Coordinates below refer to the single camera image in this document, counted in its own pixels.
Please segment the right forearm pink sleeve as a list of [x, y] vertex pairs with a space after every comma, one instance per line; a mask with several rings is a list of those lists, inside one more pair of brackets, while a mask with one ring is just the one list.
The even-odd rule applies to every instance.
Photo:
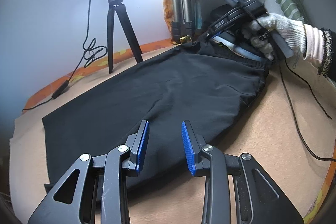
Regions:
[[305, 24], [306, 53], [304, 60], [310, 62], [318, 75], [335, 82], [335, 32], [318, 29]]

